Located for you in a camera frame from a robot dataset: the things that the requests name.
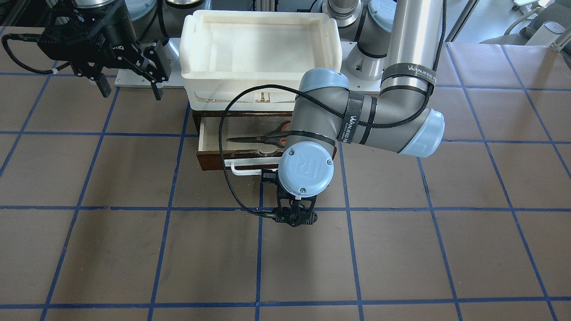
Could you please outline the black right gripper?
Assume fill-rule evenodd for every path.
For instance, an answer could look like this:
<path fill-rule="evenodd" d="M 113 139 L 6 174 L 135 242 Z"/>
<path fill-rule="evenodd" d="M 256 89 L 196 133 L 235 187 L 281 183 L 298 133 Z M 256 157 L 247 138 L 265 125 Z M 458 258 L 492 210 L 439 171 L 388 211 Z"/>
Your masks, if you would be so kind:
<path fill-rule="evenodd" d="M 163 45 L 139 42 L 123 0 L 60 0 L 37 41 L 53 60 L 71 63 L 80 76 L 95 80 L 103 97 L 112 88 L 102 68 L 131 70 L 152 83 L 153 95 L 162 100 L 163 81 L 171 73 Z"/>

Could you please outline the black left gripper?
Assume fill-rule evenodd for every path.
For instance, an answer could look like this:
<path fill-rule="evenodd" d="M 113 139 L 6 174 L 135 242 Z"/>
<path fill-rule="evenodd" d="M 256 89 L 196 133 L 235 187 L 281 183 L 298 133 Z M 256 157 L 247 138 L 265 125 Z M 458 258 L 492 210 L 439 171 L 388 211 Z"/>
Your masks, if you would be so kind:
<path fill-rule="evenodd" d="M 284 189 L 279 182 L 277 170 L 262 169 L 261 182 L 277 186 L 277 207 L 272 211 L 261 212 L 261 217 L 271 218 L 278 223 L 286 223 L 292 227 L 302 224 L 314 224 L 318 214 L 314 211 L 316 196 L 296 197 Z"/>

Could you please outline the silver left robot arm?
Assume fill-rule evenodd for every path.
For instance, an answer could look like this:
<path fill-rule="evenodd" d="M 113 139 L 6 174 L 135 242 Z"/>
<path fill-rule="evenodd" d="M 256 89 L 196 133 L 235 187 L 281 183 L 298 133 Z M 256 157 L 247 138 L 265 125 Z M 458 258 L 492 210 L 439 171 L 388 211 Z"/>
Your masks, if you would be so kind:
<path fill-rule="evenodd" d="M 277 186 L 277 207 L 261 217 L 292 227 L 317 220 L 314 204 L 334 176 L 337 144 L 361 144 L 425 158 L 444 135 L 444 116 L 428 108 L 445 34 L 444 0 L 396 3 L 380 93 L 349 89 L 331 69 L 303 75 L 277 173 L 262 181 Z"/>

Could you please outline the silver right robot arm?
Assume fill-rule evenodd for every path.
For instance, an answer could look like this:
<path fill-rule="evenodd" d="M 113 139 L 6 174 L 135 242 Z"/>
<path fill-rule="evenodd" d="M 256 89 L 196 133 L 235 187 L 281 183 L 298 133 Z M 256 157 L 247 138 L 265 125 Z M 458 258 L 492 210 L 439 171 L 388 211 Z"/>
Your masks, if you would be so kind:
<path fill-rule="evenodd" d="M 104 97 L 112 91 L 108 68 L 143 77 L 160 100 L 158 85 L 169 80 L 173 64 L 167 43 L 180 37 L 187 15 L 209 8 L 207 0 L 60 0 L 37 45 L 50 59 L 69 62 Z"/>

